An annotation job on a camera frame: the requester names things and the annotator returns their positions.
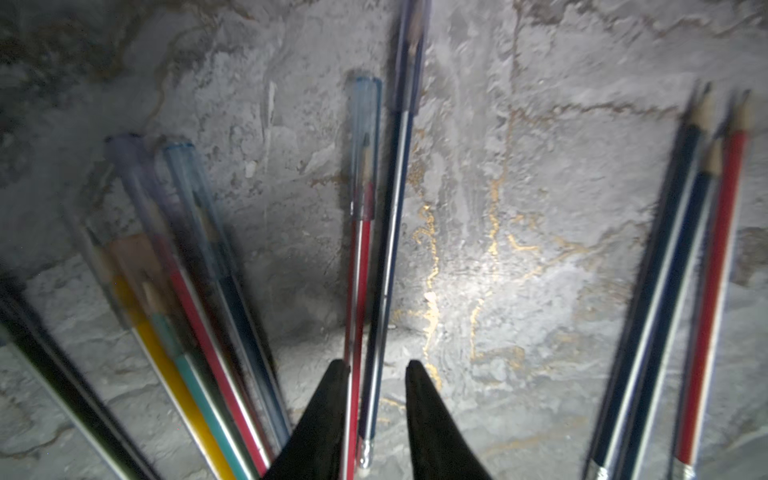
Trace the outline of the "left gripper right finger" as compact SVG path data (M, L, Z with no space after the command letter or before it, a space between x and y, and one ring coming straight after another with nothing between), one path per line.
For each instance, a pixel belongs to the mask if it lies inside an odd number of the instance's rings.
M408 363L406 415L415 479L490 479L464 440L424 365Z

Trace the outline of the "bundle of coloured pencils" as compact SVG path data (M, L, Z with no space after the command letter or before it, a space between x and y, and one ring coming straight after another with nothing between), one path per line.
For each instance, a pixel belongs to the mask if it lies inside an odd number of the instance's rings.
M249 453L233 424L179 302L159 276L148 240L134 235L104 245L78 218L71 218L70 226L113 312L138 340L216 477L260 478L264 464ZM156 478L35 312L8 285L1 288L1 339L119 478Z

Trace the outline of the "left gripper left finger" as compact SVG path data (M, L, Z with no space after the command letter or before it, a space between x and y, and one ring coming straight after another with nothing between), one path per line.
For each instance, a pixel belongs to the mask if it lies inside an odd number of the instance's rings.
M264 479L337 479L340 470L348 367L333 360L303 416Z

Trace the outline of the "red pencil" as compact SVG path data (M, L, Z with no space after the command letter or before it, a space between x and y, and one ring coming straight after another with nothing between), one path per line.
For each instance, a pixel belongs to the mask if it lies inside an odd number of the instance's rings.
M720 148L724 155L723 173L717 192L714 221L707 241L703 286L697 295L695 335L689 347L685 387L678 413L669 472L671 479L697 477L700 440L724 317L727 283L731 273L742 166L752 126L752 92L746 90L735 101L724 146Z
M351 258L344 353L347 390L340 451L341 479L352 479L355 475L370 232L376 208L381 89L381 80L374 76L358 76L353 82L350 154Z

